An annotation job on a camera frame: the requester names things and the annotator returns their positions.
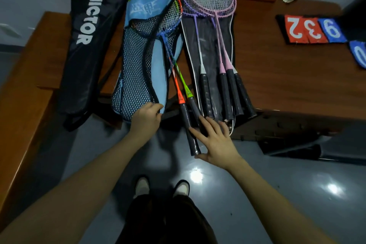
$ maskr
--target black racket bag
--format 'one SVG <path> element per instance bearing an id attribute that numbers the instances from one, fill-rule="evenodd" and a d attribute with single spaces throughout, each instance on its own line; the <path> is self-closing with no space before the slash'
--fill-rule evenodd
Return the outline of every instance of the black racket bag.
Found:
<path id="1" fill-rule="evenodd" d="M 113 67 L 98 83 L 103 59 L 126 3 L 127 0 L 71 0 L 71 38 L 57 108 L 67 115 L 64 127 L 68 131 L 82 125 L 98 102 L 98 94 Z"/>

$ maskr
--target shoe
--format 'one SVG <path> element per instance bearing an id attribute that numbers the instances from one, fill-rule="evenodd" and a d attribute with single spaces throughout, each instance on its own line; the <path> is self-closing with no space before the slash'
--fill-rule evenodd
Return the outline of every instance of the shoe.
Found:
<path id="1" fill-rule="evenodd" d="M 149 180 L 146 176 L 141 176 L 135 186 L 134 199 L 140 195 L 148 195 L 150 193 Z"/>
<path id="2" fill-rule="evenodd" d="M 173 197 L 176 195 L 185 195 L 189 196 L 189 183 L 186 180 L 180 180 L 174 188 Z"/>

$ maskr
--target wooden table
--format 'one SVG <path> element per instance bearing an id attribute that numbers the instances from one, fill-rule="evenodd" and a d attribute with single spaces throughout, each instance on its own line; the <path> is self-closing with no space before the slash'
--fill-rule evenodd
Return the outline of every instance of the wooden table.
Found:
<path id="1" fill-rule="evenodd" d="M 347 45 L 286 45 L 274 19 L 278 13 L 338 15 L 341 10 L 333 3 L 310 0 L 289 5 L 238 0 L 236 69 L 262 115 L 236 129 L 232 137 L 258 140 L 281 137 L 281 131 L 329 125 L 337 130 L 345 124 L 342 120 L 366 120 L 366 73 Z M 112 38 L 102 75 L 119 50 L 122 29 L 120 24 Z M 16 185 L 36 155 L 42 128 L 53 112 L 53 90 L 60 84 L 69 34 L 68 15 L 46 12 L 1 90 L 0 221 L 15 201 Z M 184 52 L 179 66 L 188 78 Z M 119 69 L 120 63 L 102 95 L 111 95 Z M 171 85 L 169 97 L 174 94 Z"/>

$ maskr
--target black pants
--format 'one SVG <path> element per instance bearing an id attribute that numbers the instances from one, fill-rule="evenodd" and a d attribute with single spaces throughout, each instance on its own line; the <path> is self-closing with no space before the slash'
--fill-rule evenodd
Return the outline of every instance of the black pants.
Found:
<path id="1" fill-rule="evenodd" d="M 217 244 L 217 241 L 211 226 L 189 197 L 175 196 L 164 210 L 154 196 L 141 195 L 131 203 L 116 242 L 132 243 Z"/>

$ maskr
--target gray floor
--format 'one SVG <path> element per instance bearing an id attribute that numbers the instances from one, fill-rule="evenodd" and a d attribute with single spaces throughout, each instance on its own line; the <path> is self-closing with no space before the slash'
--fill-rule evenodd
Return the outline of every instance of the gray floor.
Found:
<path id="1" fill-rule="evenodd" d="M 355 127 L 357 134 L 351 127 L 324 144 L 324 148 L 364 150 L 362 131 L 366 132 L 366 126 Z M 12 214 L 17 215 L 111 147 L 127 130 L 123 126 L 116 131 L 90 118 L 77 131 L 68 133 L 62 128 L 62 118 L 55 116 L 26 178 L 22 199 Z M 236 141 L 235 145 L 264 179 L 332 238 L 340 243 L 364 243 L 365 166 L 269 157 L 254 142 Z M 164 130 L 159 130 L 131 160 L 81 243 L 116 241 L 132 200 L 133 181 L 140 174 L 149 176 L 152 191 L 162 198 L 167 198 L 168 189 L 176 182 L 187 179 L 191 184 L 190 197 L 213 227 L 219 243 L 271 243 L 245 194 L 230 175 L 192 158 L 183 131 Z"/>

